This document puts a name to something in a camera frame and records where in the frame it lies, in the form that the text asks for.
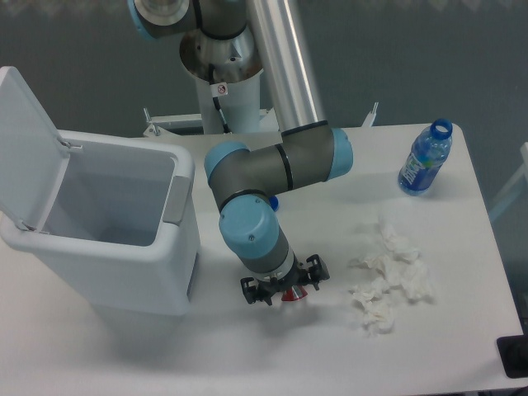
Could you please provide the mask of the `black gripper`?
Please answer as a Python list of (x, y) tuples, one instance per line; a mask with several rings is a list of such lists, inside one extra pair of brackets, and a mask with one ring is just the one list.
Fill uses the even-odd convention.
[(314, 254), (307, 258), (309, 266), (304, 268), (302, 262), (294, 262), (291, 269), (282, 277), (272, 276), (269, 280), (256, 280), (244, 277), (240, 280), (243, 296), (248, 304), (264, 302), (272, 306), (275, 293), (286, 291), (294, 285), (311, 285), (319, 290), (319, 284), (330, 279), (330, 274), (324, 260)]

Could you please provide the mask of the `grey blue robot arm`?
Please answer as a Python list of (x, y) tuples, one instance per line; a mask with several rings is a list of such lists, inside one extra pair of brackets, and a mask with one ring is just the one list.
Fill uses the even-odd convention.
[(329, 125), (318, 97), (295, 1), (131, 1), (136, 29), (152, 40), (182, 34), (184, 67), (205, 83), (222, 134), (233, 133), (226, 100), (237, 83), (266, 73), (281, 135), (249, 149), (227, 141), (205, 156), (219, 230), (249, 270), (241, 279), (248, 303), (318, 285), (328, 277), (313, 255), (299, 262), (270, 199), (348, 173), (352, 147)]

